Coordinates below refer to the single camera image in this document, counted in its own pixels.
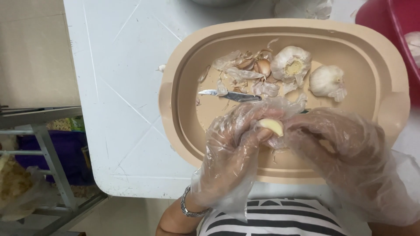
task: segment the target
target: metal bracelet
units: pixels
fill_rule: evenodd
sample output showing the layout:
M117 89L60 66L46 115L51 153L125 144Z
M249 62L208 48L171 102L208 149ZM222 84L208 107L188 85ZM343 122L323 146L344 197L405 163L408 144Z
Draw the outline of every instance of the metal bracelet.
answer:
M183 213L184 215L188 216L188 217L193 217L193 218L196 218L196 217L201 217L201 216L205 215L207 212L209 212L209 211L210 211L210 208L209 208L209 209L206 209L206 210L204 210L204 211L200 211L200 212L190 212L190 211L188 211L188 210L186 209L186 207L185 207L185 197L186 197L186 194L187 194L190 190L191 190L191 185L189 185L189 186L185 189L184 194L181 196L181 210L182 210L182 213Z

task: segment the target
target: hand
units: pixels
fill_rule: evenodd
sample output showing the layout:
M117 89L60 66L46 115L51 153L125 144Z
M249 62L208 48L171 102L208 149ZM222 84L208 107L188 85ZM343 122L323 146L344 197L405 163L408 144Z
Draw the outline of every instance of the hand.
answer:
M193 175L191 198L194 202L213 207L243 184L244 178L254 181L259 145L273 134L268 129L257 128L254 123L262 118L280 119L282 116L283 110L276 103L264 100L241 103L230 113L217 117L206 133L202 166ZM244 206L250 186L242 188L248 191Z
M405 226L420 219L387 148L383 129L359 115L313 109L283 122L285 142L370 222ZM320 143L326 140L331 151Z

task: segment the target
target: floor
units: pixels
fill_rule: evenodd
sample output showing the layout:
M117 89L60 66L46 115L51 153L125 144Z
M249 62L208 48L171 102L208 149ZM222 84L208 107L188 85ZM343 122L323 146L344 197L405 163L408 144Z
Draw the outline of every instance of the floor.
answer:
M0 1L0 104L80 105L61 0Z
M70 231L87 236L153 236L160 217L174 200L112 197Z

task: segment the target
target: white plastic table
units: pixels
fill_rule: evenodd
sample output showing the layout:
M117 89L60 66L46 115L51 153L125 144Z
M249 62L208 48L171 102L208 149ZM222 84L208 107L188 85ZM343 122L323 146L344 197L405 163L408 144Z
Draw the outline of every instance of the white plastic table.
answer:
M364 0L335 0L331 19L354 22ZM165 136L158 90L177 44L200 28L271 18L272 1L207 8L189 0L64 0L95 181L113 196L178 198L195 168ZM420 157L420 112L394 148ZM336 205L323 186L257 182L251 197L310 197Z

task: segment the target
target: black and white striped shirt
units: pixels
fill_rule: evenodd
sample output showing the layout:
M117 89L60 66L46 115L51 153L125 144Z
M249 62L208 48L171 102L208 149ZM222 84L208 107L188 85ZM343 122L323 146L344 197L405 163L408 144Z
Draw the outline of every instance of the black and white striped shirt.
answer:
M248 200L248 223L213 210L199 236L348 236L317 200Z

